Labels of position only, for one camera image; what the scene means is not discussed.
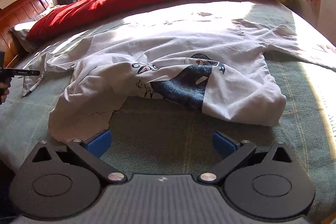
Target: printed graphic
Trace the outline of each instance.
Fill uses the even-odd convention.
[[[190,65],[170,80],[151,82],[151,87],[170,101],[202,111],[211,72],[212,65]]]
[[[143,64],[143,63],[134,63],[134,64],[132,64],[132,67],[135,68],[135,69],[139,69],[138,72],[137,72],[138,75],[142,74],[145,71],[158,70],[159,69],[152,64]]]
[[[191,58],[186,58],[184,63],[187,63],[187,60],[195,65],[208,65],[208,66],[217,66],[223,74],[225,73],[225,66],[223,63],[210,59],[208,56],[202,53],[194,54]]]
[[[138,82],[136,82],[135,86],[138,89],[143,89],[144,90],[144,98],[146,98],[146,96],[149,94],[149,97],[151,99],[153,99],[153,94],[155,93],[155,91],[152,89],[151,86],[146,86],[146,84],[142,83],[141,80],[139,80]]]

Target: blue gripper pad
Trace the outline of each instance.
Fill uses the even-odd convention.
[[[112,145],[112,136],[110,130],[103,130],[83,142],[83,147],[100,158]]]
[[[212,146],[225,159],[240,148],[240,143],[216,131],[212,134]]]

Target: wooden headboard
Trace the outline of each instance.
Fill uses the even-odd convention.
[[[49,0],[17,0],[0,10],[0,51],[5,51],[4,67],[14,67],[27,52],[9,28],[45,11]]]

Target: metal bolt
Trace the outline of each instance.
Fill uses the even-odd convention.
[[[125,178],[123,173],[114,172],[108,175],[109,180],[112,181],[121,181]]]
[[[217,176],[213,173],[203,173],[201,175],[201,180],[203,181],[214,181],[217,179]]]

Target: gray pillowcase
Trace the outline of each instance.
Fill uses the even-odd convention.
[[[55,7],[50,7],[43,11],[41,14],[34,16],[33,18],[29,18],[20,24],[17,24],[13,27],[10,27],[9,30],[16,36],[17,40],[19,40],[22,47],[29,53],[32,53],[36,51],[36,49],[39,47],[38,44],[29,42],[27,40],[27,35],[30,29],[35,25],[35,23],[45,15],[49,14]]]

